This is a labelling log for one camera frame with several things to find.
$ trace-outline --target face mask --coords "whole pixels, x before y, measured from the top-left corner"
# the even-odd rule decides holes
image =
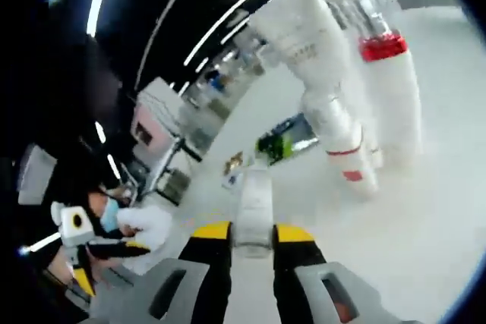
[[[118,206],[118,202],[111,197],[108,198],[108,203],[106,204],[105,211],[103,212],[103,216],[100,219],[101,226],[105,230],[106,233],[110,231],[114,231],[118,228],[118,221],[116,215],[120,210]]]

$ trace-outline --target white cloth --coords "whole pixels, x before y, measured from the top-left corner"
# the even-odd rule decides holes
[[[151,250],[164,244],[172,227],[172,215],[154,205],[120,209],[117,219],[120,225],[140,230],[132,240]]]

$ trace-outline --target white table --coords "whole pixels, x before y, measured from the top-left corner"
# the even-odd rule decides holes
[[[371,283],[390,312],[437,322],[486,248],[486,51],[455,8],[409,10],[398,21],[421,87],[426,153],[417,168],[382,171],[380,193],[363,202],[328,168],[323,151],[312,149],[271,168],[274,215],[308,229],[326,259]],[[183,226],[234,218],[238,197],[221,186],[224,161],[295,114],[302,91],[282,65],[252,85],[193,177],[176,213]],[[241,311],[249,301],[239,300]]]

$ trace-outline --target blue face mask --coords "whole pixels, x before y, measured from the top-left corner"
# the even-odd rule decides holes
[[[118,221],[116,219],[116,215],[120,207],[118,206],[118,202],[111,197],[108,198],[108,203],[106,204],[105,211],[103,212],[103,216],[100,219],[101,226],[105,230],[106,233],[110,231],[114,231],[118,228]]]

